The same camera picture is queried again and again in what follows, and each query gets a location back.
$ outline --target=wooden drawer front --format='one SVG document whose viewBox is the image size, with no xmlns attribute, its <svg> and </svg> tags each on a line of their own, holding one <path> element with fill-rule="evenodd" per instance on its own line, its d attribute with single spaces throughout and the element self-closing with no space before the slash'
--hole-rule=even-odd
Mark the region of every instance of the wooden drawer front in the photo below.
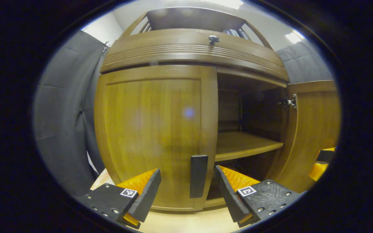
<svg viewBox="0 0 373 233">
<path fill-rule="evenodd" d="M 210 35 L 220 41 L 210 45 Z M 289 81 L 283 62 L 273 50 L 221 32 L 183 28 L 149 31 L 115 41 L 100 72 L 182 61 L 234 66 Z"/>
</svg>

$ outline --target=white wall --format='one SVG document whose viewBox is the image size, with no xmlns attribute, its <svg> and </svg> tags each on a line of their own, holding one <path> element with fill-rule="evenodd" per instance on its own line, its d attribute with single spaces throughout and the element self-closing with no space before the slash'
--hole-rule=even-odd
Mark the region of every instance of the white wall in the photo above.
<svg viewBox="0 0 373 233">
<path fill-rule="evenodd" d="M 108 46 L 111 46 L 123 33 L 123 29 L 112 12 L 99 17 L 89 25 L 83 27 L 82 31 L 87 32 L 102 43 L 108 41 Z"/>
<path fill-rule="evenodd" d="M 250 22 L 265 36 L 274 50 L 292 45 L 285 35 L 291 33 L 293 28 L 271 16 L 259 6 L 247 2 L 244 2 L 238 10 L 235 10 L 218 4 L 194 0 L 136 0 L 118 7 L 113 11 L 113 14 L 124 30 L 143 13 L 172 6 L 195 6 L 226 12 Z M 259 42 L 255 35 L 249 33 L 249 37 L 254 42 Z"/>
</svg>

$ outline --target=wooden cabinet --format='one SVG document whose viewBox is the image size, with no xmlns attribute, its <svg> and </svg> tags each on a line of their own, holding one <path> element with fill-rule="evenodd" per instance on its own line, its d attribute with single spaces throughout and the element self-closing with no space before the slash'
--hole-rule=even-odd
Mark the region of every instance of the wooden cabinet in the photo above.
<svg viewBox="0 0 373 233">
<path fill-rule="evenodd" d="M 318 150 L 336 145 L 340 110 L 333 81 L 288 85 L 283 62 L 254 27 L 249 25 L 263 45 L 222 33 L 248 24 L 243 19 L 208 12 L 224 25 L 174 21 L 177 11 L 200 17 L 196 10 L 145 13 L 104 60 L 95 130 L 112 180 L 117 184 L 160 168 L 152 208 L 169 211 L 224 204 L 211 181 L 214 165 L 230 161 L 256 179 L 271 178 L 297 192 L 308 189 Z M 140 33 L 131 35 L 144 18 Z M 210 35 L 220 41 L 210 44 Z M 277 105 L 293 94 L 296 109 Z M 198 198 L 190 197 L 193 155 L 208 156 Z"/>
</svg>

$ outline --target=gray curtain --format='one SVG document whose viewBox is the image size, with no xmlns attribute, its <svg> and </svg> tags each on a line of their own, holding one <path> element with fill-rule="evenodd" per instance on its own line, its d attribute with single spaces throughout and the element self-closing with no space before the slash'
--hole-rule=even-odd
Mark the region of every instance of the gray curtain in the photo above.
<svg viewBox="0 0 373 233">
<path fill-rule="evenodd" d="M 332 68 L 320 50 L 306 39 L 276 51 L 284 63 L 290 84 L 334 80 Z"/>
<path fill-rule="evenodd" d="M 40 154 L 58 183 L 82 196 L 105 167 L 97 148 L 93 106 L 104 45 L 85 32 L 70 38 L 48 63 L 34 99 L 34 131 Z"/>
</svg>

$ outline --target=cabinet knob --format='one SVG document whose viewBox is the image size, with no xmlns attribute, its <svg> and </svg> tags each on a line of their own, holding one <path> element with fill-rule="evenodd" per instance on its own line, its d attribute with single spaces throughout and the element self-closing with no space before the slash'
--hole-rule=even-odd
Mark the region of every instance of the cabinet knob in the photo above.
<svg viewBox="0 0 373 233">
<path fill-rule="evenodd" d="M 208 38 L 210 39 L 210 44 L 215 44 L 216 42 L 220 41 L 218 36 L 210 35 Z"/>
</svg>

